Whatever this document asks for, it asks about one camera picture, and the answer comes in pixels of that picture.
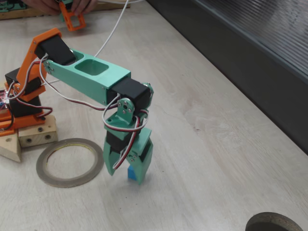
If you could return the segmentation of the person's left hand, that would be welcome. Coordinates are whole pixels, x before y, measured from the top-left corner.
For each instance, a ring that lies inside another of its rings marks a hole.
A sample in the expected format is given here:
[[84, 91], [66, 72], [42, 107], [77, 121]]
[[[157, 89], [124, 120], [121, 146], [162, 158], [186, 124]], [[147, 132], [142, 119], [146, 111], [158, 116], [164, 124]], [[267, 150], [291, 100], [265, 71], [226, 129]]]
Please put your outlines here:
[[71, 11], [75, 15], [91, 12], [97, 5], [97, 0], [73, 0]]

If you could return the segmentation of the person's right hand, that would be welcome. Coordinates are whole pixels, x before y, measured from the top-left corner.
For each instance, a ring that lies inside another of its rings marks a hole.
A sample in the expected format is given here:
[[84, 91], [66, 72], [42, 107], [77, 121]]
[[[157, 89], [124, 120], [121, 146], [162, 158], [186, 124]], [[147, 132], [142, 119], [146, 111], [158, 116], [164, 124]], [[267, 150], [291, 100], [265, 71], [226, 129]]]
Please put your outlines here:
[[22, 2], [48, 15], [59, 15], [61, 13], [59, 4], [54, 0], [22, 0]]

